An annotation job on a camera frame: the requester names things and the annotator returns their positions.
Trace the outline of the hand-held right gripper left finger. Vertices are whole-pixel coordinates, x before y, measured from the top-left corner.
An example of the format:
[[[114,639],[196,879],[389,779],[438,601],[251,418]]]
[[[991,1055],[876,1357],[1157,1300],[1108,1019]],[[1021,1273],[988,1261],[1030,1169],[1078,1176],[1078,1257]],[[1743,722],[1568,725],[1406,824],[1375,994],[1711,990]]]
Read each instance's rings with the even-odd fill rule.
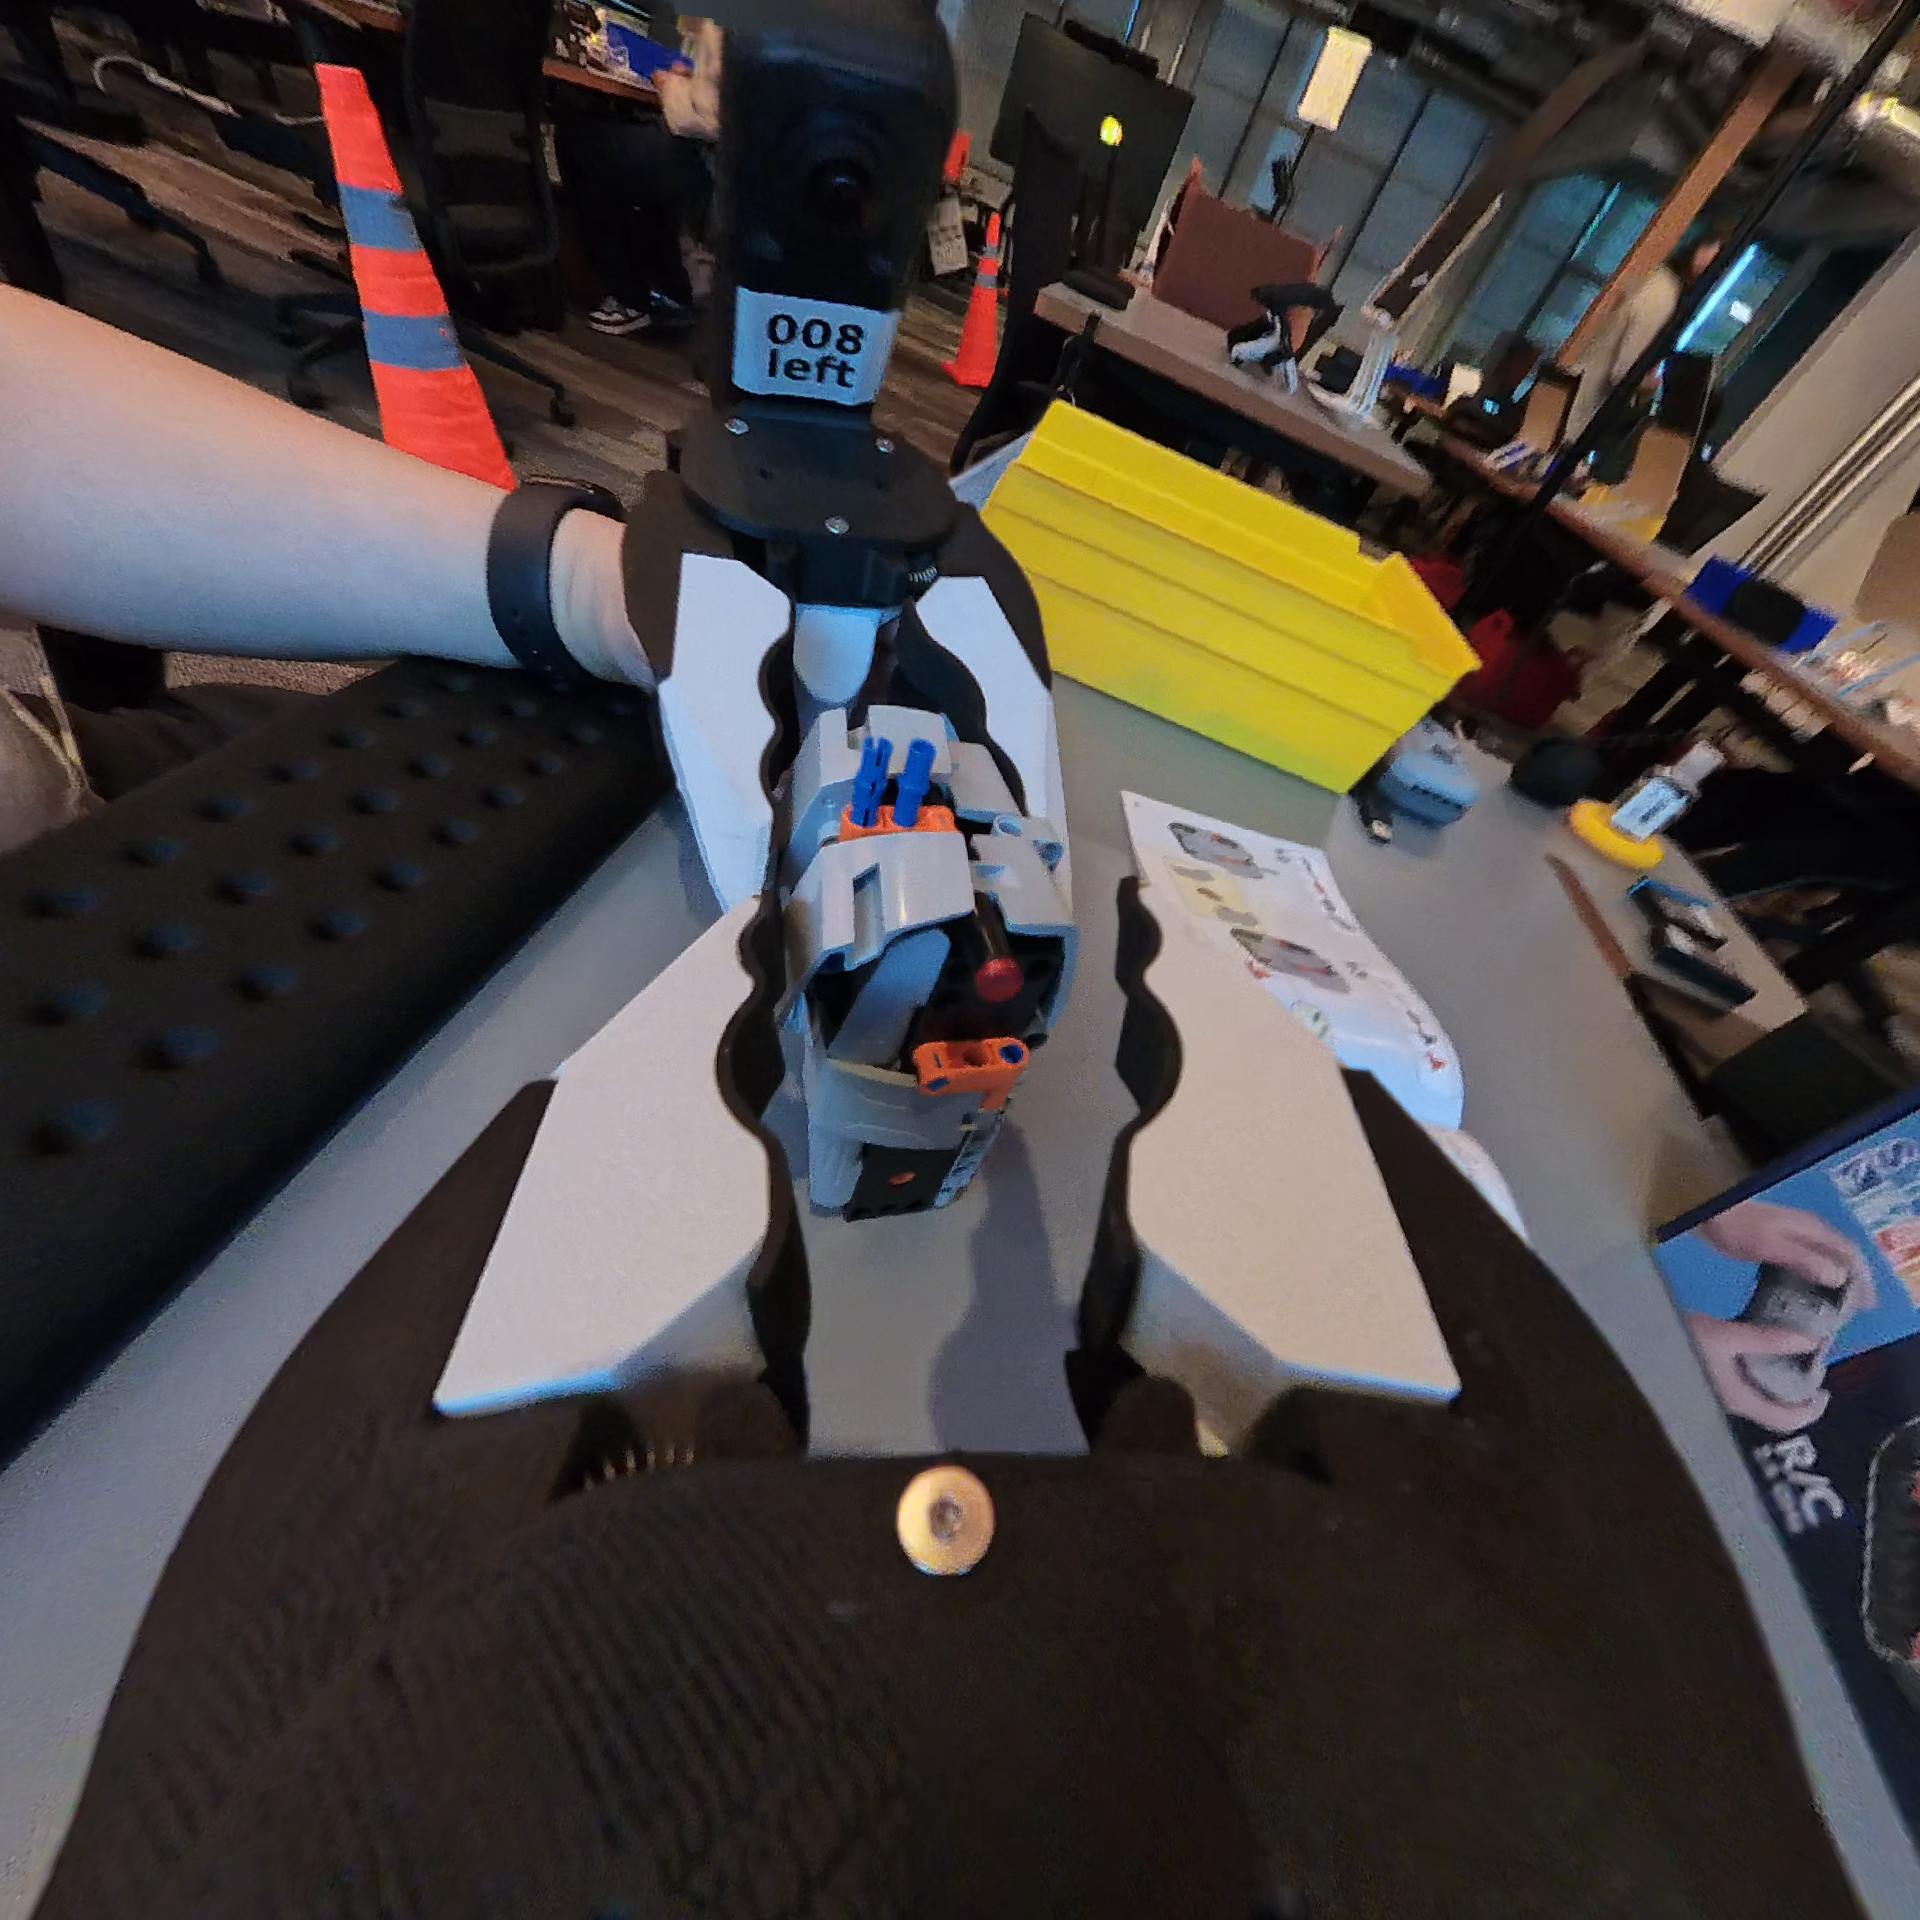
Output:
[[[780,985],[777,903],[746,902],[552,1074],[435,1413],[756,1381],[808,1435]]]

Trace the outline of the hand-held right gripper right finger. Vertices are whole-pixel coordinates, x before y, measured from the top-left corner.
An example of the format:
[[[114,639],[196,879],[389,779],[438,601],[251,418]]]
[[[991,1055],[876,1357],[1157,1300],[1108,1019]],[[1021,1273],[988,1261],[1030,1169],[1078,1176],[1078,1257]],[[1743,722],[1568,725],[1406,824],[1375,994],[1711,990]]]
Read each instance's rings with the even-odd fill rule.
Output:
[[[1460,1381],[1336,1052],[1141,878],[1115,886],[1119,1127],[1063,1357],[1090,1448],[1171,1413],[1238,1455],[1294,1395]]]

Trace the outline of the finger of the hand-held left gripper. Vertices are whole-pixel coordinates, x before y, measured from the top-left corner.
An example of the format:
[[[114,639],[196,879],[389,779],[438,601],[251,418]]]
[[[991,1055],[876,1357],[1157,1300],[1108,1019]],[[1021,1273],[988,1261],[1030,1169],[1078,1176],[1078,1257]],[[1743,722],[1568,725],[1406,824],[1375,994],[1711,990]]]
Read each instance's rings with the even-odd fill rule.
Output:
[[[751,566],[686,554],[661,733],[719,911],[764,894],[774,860],[766,752],[777,715],[764,671],[791,639],[791,601]]]
[[[1078,914],[1052,688],[983,580],[940,580],[896,628],[906,684],[948,722],[950,813],[1010,934],[1055,942],[1067,994]]]

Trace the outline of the grey building block robot model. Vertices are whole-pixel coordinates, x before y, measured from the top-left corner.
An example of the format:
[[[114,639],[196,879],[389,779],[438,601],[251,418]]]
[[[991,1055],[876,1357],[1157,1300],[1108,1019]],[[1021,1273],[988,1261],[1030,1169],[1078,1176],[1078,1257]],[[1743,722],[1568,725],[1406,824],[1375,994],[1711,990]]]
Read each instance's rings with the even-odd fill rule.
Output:
[[[845,1222],[967,1193],[1075,984],[1063,844],[934,708],[821,708],[785,782],[777,903],[803,1180]]]

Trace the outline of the grey desk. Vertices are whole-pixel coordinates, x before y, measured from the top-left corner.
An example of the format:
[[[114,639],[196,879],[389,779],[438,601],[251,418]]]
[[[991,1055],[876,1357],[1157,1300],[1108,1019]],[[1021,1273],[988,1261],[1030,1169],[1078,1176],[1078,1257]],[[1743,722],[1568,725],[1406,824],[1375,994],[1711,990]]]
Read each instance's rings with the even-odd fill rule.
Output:
[[[983,1196],[802,1222],[756,1381],[432,1409],[542,1081],[716,922],[677,804],[2,1469],[2,1915],[1855,1917],[1646,1257],[1719,1188],[1489,796],[1350,804],[1055,683],[1067,1012]],[[1345,1067],[1457,1367],[1090,1448],[1124,796],[1303,844],[1460,1059]]]

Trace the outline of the yellow plastic bin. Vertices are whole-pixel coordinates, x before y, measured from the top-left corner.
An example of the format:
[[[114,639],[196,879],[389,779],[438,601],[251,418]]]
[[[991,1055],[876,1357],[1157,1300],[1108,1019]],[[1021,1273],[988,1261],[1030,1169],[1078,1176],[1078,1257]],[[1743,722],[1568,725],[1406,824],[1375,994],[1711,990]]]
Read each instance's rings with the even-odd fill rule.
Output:
[[[1058,674],[1331,796],[1479,671],[1402,554],[1063,402],[983,524]]]

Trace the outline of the open instruction booklet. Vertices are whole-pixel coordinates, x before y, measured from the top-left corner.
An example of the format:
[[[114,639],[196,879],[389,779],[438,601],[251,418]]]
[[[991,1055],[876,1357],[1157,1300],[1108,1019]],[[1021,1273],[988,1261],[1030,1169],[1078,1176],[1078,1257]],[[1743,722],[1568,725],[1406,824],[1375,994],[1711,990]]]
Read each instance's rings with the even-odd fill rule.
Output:
[[[1320,849],[1136,791],[1124,796],[1124,820],[1141,889],[1164,929],[1210,950],[1422,1127],[1460,1129],[1457,1048],[1358,926]]]

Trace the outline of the grey background table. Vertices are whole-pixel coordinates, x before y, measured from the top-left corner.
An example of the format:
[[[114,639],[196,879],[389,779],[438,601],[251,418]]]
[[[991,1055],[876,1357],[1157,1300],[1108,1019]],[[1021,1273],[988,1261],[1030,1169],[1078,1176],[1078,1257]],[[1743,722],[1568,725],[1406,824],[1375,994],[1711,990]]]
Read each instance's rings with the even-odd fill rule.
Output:
[[[1431,494],[1431,473],[1384,425],[1320,402],[1306,387],[1288,390],[1280,372],[1238,370],[1217,326],[1150,293],[1136,293],[1126,307],[1107,307],[1067,282],[1055,282],[1038,296],[1035,317],[1067,337],[1086,337],[1093,326],[1093,350],[1108,360],[1159,376],[1249,431],[1260,429],[1303,448],[1390,497]]]

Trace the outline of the brown wooden stick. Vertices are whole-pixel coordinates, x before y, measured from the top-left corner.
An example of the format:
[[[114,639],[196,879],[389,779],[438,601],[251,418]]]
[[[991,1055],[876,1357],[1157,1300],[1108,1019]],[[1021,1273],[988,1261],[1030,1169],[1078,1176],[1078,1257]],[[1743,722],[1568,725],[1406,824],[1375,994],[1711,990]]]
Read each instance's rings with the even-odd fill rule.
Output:
[[[1548,856],[1548,869],[1553,874],[1553,879],[1561,884],[1577,926],[1586,929],[1589,942],[1595,945],[1595,953],[1603,954],[1605,969],[1627,985],[1633,978],[1638,978],[1638,963],[1629,954],[1629,950],[1619,942],[1614,929],[1607,926],[1607,917],[1603,914],[1603,907],[1595,903],[1595,896],[1589,894],[1586,879],[1576,874],[1576,866],[1561,856]]]

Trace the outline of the black monitor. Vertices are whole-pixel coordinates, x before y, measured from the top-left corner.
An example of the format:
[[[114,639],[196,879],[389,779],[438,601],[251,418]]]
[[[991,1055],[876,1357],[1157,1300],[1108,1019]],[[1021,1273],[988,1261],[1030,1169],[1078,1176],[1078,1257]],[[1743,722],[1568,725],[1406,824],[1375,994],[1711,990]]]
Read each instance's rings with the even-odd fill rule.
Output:
[[[1067,278],[1119,288],[1192,107],[1141,48],[1070,16],[1021,16],[991,132],[991,157],[1014,166],[1010,312]]]

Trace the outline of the black white device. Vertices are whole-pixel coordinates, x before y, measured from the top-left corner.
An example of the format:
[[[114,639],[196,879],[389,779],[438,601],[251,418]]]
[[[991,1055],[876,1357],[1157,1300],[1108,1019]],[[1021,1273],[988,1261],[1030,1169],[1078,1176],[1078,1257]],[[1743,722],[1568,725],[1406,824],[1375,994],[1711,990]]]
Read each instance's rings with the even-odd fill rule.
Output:
[[[1303,350],[1341,318],[1341,302],[1314,282],[1269,282],[1253,288],[1253,298],[1255,318],[1230,329],[1230,362],[1280,372],[1288,387],[1298,387]]]

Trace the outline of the large orange traffic cone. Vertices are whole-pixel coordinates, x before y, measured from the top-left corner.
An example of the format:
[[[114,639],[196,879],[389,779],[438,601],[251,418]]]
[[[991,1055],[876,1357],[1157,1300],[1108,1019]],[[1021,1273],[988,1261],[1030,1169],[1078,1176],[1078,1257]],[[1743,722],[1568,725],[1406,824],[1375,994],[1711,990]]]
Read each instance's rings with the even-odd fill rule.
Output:
[[[369,87],[339,62],[319,62],[314,78],[385,443],[511,494],[508,444],[460,347]]]

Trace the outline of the black office chair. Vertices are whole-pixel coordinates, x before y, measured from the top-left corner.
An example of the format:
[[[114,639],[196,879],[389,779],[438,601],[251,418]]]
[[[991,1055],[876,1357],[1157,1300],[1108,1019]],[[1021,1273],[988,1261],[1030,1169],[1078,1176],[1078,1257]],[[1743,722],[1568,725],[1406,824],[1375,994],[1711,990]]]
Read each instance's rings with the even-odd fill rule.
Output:
[[[286,14],[300,14],[310,72],[339,62],[374,88],[359,52],[321,24],[319,4],[286,4]],[[561,382],[508,350],[511,337],[565,326],[561,226],[543,160],[552,14],[552,4],[396,4],[396,132],[374,107],[466,360],[542,387],[552,421],[575,429]],[[310,337],[286,370],[286,399],[305,410],[325,407],[310,370],[348,347],[367,350],[357,293],[277,307],[285,340],[319,318],[334,318],[331,331]]]

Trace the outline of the brown cardboard box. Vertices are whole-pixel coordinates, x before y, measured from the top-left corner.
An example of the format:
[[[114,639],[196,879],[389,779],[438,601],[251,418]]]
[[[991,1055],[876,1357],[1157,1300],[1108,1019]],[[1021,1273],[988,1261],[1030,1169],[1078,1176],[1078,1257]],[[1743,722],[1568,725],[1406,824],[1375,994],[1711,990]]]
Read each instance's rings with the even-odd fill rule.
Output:
[[[1262,318],[1255,288],[1318,282],[1327,249],[1249,206],[1210,194],[1201,168],[1192,166],[1171,206],[1150,296],[1189,318],[1236,329]]]

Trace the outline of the blue robot kit box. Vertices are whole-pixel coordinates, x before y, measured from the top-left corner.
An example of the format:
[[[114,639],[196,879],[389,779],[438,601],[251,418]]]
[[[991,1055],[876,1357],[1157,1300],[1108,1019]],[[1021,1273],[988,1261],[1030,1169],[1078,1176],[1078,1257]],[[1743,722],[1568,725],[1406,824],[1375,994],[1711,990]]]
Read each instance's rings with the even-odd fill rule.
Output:
[[[1650,1252],[1847,1687],[1918,1727],[1918,1097]]]

